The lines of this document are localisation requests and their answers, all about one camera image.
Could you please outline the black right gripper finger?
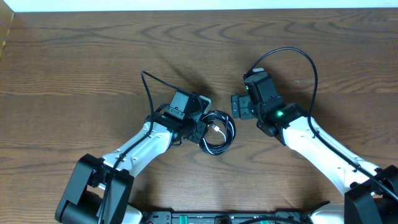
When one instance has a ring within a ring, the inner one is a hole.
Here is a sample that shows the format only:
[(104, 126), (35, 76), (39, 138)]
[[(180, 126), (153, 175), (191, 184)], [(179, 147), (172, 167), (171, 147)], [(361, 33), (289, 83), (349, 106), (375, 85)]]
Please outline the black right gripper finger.
[(233, 118), (239, 118), (241, 120), (253, 119), (255, 116), (249, 108), (238, 108), (232, 109)]
[(232, 108), (247, 108), (250, 102), (248, 94), (237, 94), (231, 96), (231, 107)]

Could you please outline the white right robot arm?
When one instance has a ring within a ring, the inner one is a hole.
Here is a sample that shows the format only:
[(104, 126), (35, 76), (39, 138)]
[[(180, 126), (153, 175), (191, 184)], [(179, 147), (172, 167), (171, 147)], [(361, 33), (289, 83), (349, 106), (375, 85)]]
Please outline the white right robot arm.
[(309, 223), (397, 223), (396, 166), (382, 169), (351, 152), (299, 105), (284, 103), (264, 70), (255, 68), (243, 80), (247, 92), (231, 97), (233, 117), (256, 118), (263, 133), (310, 161), (345, 200), (315, 207)]

